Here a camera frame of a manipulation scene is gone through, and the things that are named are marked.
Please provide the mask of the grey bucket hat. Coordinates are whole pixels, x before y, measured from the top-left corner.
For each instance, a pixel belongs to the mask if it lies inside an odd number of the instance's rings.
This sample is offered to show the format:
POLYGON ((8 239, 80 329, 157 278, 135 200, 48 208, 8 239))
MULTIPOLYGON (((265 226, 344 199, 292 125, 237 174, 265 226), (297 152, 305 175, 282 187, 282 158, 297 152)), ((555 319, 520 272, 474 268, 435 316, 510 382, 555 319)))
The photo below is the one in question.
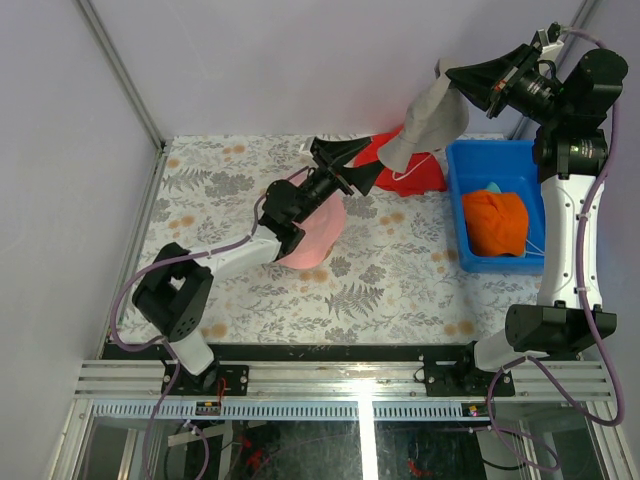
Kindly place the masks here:
POLYGON ((451 58, 438 60, 435 80, 409 105, 401 130, 377 151, 386 168, 404 173, 413 154, 446 147, 465 132, 469 108, 446 75, 458 66, 451 58))

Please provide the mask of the pink bucket hat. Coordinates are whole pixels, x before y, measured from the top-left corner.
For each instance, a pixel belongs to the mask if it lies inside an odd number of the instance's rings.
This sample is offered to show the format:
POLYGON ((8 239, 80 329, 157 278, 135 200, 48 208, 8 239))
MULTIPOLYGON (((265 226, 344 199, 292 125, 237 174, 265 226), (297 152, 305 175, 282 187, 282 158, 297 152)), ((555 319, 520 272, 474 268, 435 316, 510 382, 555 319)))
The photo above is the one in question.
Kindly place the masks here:
POLYGON ((346 224, 343 195, 335 192, 299 227, 304 238, 294 251, 277 260, 277 263, 296 270, 308 270, 319 266, 326 251, 336 243, 346 224))

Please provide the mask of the red cloth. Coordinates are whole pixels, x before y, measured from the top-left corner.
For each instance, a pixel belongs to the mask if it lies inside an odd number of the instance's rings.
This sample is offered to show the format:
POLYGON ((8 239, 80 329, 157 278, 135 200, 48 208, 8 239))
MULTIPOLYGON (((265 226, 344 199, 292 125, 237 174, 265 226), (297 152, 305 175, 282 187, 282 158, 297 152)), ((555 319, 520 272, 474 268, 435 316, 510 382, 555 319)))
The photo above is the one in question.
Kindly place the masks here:
MULTIPOLYGON (((371 144, 359 153, 353 163, 360 167, 378 160, 377 151, 397 135, 401 126, 392 131, 376 134, 371 144)), ((403 173, 394 172, 388 168, 377 177, 375 186, 389 192, 395 192, 400 197, 423 195, 428 191, 445 192, 447 184, 443 171, 436 157, 429 152, 415 153, 410 157, 407 170, 403 173)))

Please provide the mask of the wooden hat stand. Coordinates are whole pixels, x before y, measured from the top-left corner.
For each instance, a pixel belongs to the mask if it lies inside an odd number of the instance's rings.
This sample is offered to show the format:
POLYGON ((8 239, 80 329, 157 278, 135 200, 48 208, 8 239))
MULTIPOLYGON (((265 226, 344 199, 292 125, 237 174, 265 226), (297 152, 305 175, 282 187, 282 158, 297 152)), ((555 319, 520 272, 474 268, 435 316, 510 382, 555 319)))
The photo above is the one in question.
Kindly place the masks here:
POLYGON ((327 259, 331 255, 331 253, 332 253, 332 251, 334 249, 334 246, 335 245, 332 245, 331 247, 329 247, 329 249, 326 251, 326 253, 325 253, 324 257, 323 257, 323 260, 327 259))

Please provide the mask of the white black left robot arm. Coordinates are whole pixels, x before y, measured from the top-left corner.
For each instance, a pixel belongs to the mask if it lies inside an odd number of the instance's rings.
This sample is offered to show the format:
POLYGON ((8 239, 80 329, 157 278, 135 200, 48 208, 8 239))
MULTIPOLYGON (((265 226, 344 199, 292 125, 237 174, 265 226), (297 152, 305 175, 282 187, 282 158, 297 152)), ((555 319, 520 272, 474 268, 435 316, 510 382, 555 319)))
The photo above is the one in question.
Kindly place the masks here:
POLYGON ((248 233, 195 252, 170 243, 143 270, 132 303, 159 331, 167 350, 185 369, 184 382, 195 393, 208 394, 219 381, 215 354, 200 332, 213 283, 292 254, 306 235, 303 222, 337 192, 367 195, 383 165, 350 163, 371 142, 369 137, 310 138, 307 147, 313 166, 300 171, 299 184, 287 178, 268 186, 254 206, 248 233))

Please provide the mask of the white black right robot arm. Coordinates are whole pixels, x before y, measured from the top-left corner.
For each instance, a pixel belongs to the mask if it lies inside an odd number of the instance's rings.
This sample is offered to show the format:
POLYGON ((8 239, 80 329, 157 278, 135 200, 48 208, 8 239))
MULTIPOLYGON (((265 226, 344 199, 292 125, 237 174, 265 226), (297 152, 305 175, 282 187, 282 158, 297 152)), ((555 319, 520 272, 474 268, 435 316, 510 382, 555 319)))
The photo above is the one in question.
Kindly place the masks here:
POLYGON ((539 126, 533 160, 545 211, 542 284, 535 304, 510 307, 504 328, 472 345, 470 361, 455 372, 463 392, 482 392, 491 372, 521 358, 578 353, 615 331, 617 317, 603 310, 599 292, 597 220, 614 142, 602 123, 615 115, 627 72, 620 55, 598 46, 559 80, 540 41, 471 66, 443 59, 400 131, 357 157, 368 184, 384 171, 404 172, 413 154, 458 137, 470 106, 489 117, 513 108, 539 126))

